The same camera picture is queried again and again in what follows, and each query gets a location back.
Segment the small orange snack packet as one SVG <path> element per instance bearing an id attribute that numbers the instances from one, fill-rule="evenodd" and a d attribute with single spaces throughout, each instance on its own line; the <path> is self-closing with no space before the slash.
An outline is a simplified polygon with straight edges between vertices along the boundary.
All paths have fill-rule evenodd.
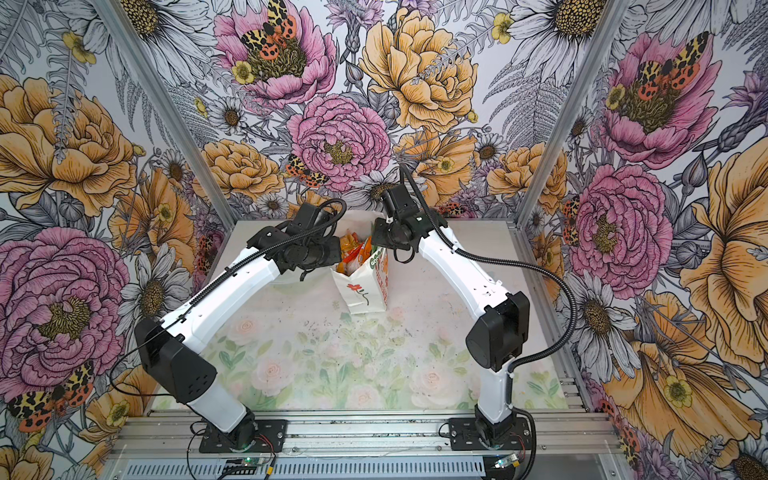
<path id="1" fill-rule="evenodd" d="M 344 256 L 355 251 L 361 245 L 362 245 L 362 242 L 360 241 L 359 236 L 355 232 L 347 233 L 346 235 L 340 238 L 340 246 L 341 246 L 342 254 Z"/>

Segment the orange mango snack packet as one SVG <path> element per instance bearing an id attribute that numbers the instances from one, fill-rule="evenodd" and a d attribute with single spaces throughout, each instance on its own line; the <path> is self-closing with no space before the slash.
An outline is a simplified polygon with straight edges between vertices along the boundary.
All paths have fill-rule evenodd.
<path id="1" fill-rule="evenodd" d="M 355 251 L 344 256 L 341 250 L 342 258 L 341 258 L 341 262 L 336 266 L 337 273 L 344 274 L 346 276 L 351 276 L 371 256 L 372 254 L 371 239 L 370 238 L 361 239 L 360 237 L 359 239 L 362 242 L 362 245 Z"/>

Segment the white floral paper bag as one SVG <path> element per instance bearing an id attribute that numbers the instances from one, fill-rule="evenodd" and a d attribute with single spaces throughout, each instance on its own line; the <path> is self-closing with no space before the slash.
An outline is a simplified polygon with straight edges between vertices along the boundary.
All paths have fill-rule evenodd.
<path id="1" fill-rule="evenodd" d="M 355 232 L 361 239 L 370 238 L 372 243 L 374 221 L 377 218 L 384 217 L 375 211 L 348 211 L 338 224 L 337 236 L 340 239 L 347 233 Z M 351 276 L 336 272 L 336 266 L 339 263 L 331 268 L 331 275 L 349 313 L 352 315 L 384 313 L 387 310 L 389 297 L 388 251 L 372 244 L 371 256 Z"/>

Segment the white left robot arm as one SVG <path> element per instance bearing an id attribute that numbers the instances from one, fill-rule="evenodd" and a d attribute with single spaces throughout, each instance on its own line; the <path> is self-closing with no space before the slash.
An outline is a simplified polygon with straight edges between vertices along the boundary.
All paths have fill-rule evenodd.
<path id="1" fill-rule="evenodd" d="M 145 372 L 233 441 L 254 437 L 251 411 L 227 391 L 201 353 L 251 297 L 282 274 L 339 263 L 334 232 L 346 210 L 341 199 L 303 204 L 293 218 L 254 234 L 229 266 L 180 307 L 159 321 L 139 322 L 134 336 Z"/>

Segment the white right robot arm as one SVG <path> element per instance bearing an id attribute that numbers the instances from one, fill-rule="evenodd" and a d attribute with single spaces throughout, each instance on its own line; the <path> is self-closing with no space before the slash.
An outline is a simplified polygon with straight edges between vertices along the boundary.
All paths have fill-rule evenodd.
<path id="1" fill-rule="evenodd" d="M 528 340 L 530 302 L 510 293 L 468 257 L 448 223 L 423 210 L 403 185 L 383 194 L 386 217 L 374 223 L 373 244 L 418 254 L 443 275 L 472 315 L 465 337 L 468 352 L 484 370 L 476 405 L 478 426 L 490 431 L 514 423 L 508 366 Z"/>

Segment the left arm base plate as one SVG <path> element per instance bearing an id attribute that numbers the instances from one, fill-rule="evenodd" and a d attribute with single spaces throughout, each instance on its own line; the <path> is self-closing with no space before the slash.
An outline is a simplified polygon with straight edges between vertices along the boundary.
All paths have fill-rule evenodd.
<path id="1" fill-rule="evenodd" d="M 207 424 L 198 451 L 203 454 L 280 453 L 286 439 L 286 420 L 245 419 L 232 432 Z"/>

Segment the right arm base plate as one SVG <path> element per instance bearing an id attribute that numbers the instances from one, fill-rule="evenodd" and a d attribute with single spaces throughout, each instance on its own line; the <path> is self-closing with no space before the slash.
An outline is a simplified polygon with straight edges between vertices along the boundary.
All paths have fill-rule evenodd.
<path id="1" fill-rule="evenodd" d="M 503 450 L 526 452 L 532 449 L 532 430 L 520 414 L 512 413 L 500 423 L 490 423 L 482 414 L 474 418 L 448 420 L 448 435 L 453 451 Z"/>

